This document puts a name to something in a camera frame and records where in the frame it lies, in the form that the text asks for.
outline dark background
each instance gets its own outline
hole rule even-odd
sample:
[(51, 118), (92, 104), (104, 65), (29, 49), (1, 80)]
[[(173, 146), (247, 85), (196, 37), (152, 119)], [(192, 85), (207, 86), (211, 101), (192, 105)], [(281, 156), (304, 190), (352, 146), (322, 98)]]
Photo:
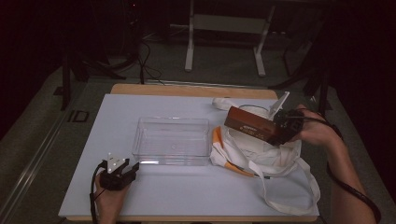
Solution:
[[(49, 0), (1, 3), (0, 137), (19, 117), (47, 76), (61, 65), (62, 51), (53, 31), (64, 24), (63, 9), (73, 6), (74, 13), (86, 25), (88, 39), (90, 35), (99, 36), (97, 23), (92, 20), (89, 1), (61, 2), (65, 5)], [(214, 10), (214, 2), (203, 0), (197, 9)], [(227, 7), (223, 1), (219, 3), (225, 4), (222, 8), (226, 14), (258, 13), (240, 7)], [(308, 54), (308, 57), (326, 59), (331, 71), (330, 84), (336, 88), (396, 201), (396, 182), (392, 179), (392, 174), (396, 172), (396, 149), (393, 148), (396, 119), (392, 109), (396, 89), (396, 15), (393, 13), (396, 6), (391, 0), (381, 3), (374, 0), (340, 3), (346, 4), (346, 7), (334, 9), (314, 44), (319, 50), (315, 54)], [(166, 24), (188, 23), (188, 7), (188, 1), (146, 1), (146, 7), (142, 8), (143, 20), (147, 26), (157, 29), (166, 37)], [(287, 31), (295, 13), (297, 10), (293, 7), (278, 9), (271, 30)], [(114, 15), (113, 22), (119, 25), (117, 20)], [(91, 38), (91, 41), (89, 44), (100, 47), (99, 50), (104, 50), (105, 43), (109, 44), (107, 49), (112, 48), (111, 40), (106, 42), (104, 39)]]

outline gray floor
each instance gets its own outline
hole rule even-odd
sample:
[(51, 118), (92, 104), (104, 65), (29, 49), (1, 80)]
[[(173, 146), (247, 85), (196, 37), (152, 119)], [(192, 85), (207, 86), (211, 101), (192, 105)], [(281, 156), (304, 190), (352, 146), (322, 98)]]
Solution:
[[(178, 33), (167, 43), (153, 41), (154, 37), (155, 35), (152, 35), (151, 40), (146, 41), (150, 47), (147, 71), (152, 76), (158, 76), (161, 72), (161, 76), (149, 78), (147, 80), (149, 83), (161, 85), (176, 81), (266, 89), (267, 86), (278, 84), (289, 78), (281, 57), (288, 43), (285, 36), (270, 35), (265, 42), (263, 61), (267, 72), (266, 77), (257, 76), (252, 48), (246, 44), (232, 43), (230, 45), (220, 41), (221, 47), (216, 47), (214, 45), (217, 43), (198, 38), (195, 45), (193, 70), (186, 73), (184, 71), (187, 51), (185, 33)], [(144, 58), (148, 49), (142, 46), (141, 51)], [(301, 57), (296, 57), (294, 64), (298, 64), (299, 58), (301, 59)], [(122, 82), (138, 82), (139, 70), (139, 66), (135, 64), (119, 71), (120, 75), (128, 77)], [(0, 202), (2, 207), (6, 204), (8, 196), (12, 195), (20, 174), (29, 173), (24, 171), (24, 168), (33, 158), (37, 158), (35, 157), (37, 151), (40, 152), (38, 154), (43, 155), (39, 158), (42, 162), (36, 167), (39, 169), (33, 174), (34, 179), (26, 181), (27, 187), (30, 188), (26, 188), (26, 192), (23, 192), (21, 197), (12, 198), (14, 203), (8, 203), (13, 204), (15, 210), (11, 211), (10, 219), (4, 223), (71, 223), (58, 217), (58, 212), (102, 99), (117, 82), (119, 81), (100, 74), (92, 74), (87, 83), (73, 81), (73, 101), (65, 111), (61, 111), (62, 98), (52, 94), (56, 87), (62, 85), (62, 69), (49, 76), (40, 92), (0, 143), (2, 183)], [(317, 104), (302, 93), (305, 82), (306, 80), (302, 80), (287, 88), (291, 96), (285, 108), (294, 108), (299, 103), (316, 108)], [(333, 88), (329, 89), (328, 103), (327, 117), (343, 133), (362, 183), (382, 212), (381, 223), (395, 223), (396, 206)], [(72, 110), (90, 112), (89, 119), (83, 123), (68, 122), (67, 118)], [(321, 199), (318, 207), (323, 218), (328, 220), (330, 180), (324, 172), (325, 154), (321, 148), (304, 145), (302, 157), (311, 165), (312, 173), (319, 183)], [(314, 223), (323, 222), (318, 218)]]

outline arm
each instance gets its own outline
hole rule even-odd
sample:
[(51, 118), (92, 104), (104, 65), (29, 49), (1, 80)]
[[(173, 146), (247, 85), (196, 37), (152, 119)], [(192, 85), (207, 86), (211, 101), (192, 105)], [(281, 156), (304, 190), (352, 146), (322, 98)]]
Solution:
[(123, 206), (124, 198), (131, 185), (120, 191), (106, 190), (100, 187), (100, 175), (95, 178), (95, 202), (98, 207), (100, 224), (115, 224)]
[[(302, 105), (299, 105), (298, 108), (306, 117), (323, 119), (320, 115), (304, 109)], [(365, 194), (349, 157), (347, 146), (331, 127), (316, 121), (306, 120), (302, 131), (294, 139), (302, 139), (312, 145), (324, 147), (333, 175)], [(332, 223), (375, 223), (372, 209), (335, 183), (332, 183), (331, 201)]]

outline white table leg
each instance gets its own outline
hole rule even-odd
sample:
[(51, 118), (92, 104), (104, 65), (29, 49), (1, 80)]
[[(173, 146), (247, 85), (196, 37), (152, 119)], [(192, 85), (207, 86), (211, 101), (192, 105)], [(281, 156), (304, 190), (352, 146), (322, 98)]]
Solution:
[(189, 45), (187, 46), (186, 65), (184, 70), (190, 72), (192, 70), (192, 59), (194, 56), (194, 0), (190, 0), (190, 25), (189, 25)]
[(268, 30), (270, 28), (271, 19), (273, 18), (274, 11), (275, 11), (275, 7), (271, 7), (267, 20), (265, 21), (265, 24), (262, 27), (262, 38), (260, 40), (260, 43), (257, 45), (257, 47), (253, 48), (253, 53), (256, 59), (256, 66), (257, 66), (257, 71), (259, 73), (259, 77), (265, 77), (264, 64), (262, 62), (262, 46), (264, 45), (265, 38), (268, 35)]

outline white bag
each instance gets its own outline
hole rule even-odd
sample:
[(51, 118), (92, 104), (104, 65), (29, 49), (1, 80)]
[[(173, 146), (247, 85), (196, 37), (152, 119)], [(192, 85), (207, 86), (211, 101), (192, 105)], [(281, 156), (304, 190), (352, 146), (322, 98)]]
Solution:
[[(288, 95), (287, 92), (282, 96), (271, 107), (270, 111), (254, 105), (238, 107), (261, 117), (272, 119)], [(213, 100), (213, 106), (219, 109), (227, 110), (231, 105), (235, 106), (228, 98), (215, 98)], [(210, 160), (215, 165), (223, 166), (240, 174), (258, 176), (263, 184), (261, 196), (269, 206), (282, 213), (300, 216), (312, 213), (320, 198), (318, 182), (312, 176), (309, 165), (300, 157), (301, 144), (301, 141), (298, 140), (274, 147), (245, 133), (219, 126), (213, 131)], [(286, 176), (299, 166), (303, 169), (312, 190), (312, 206), (296, 207), (268, 200), (265, 189), (266, 178), (268, 176)]]

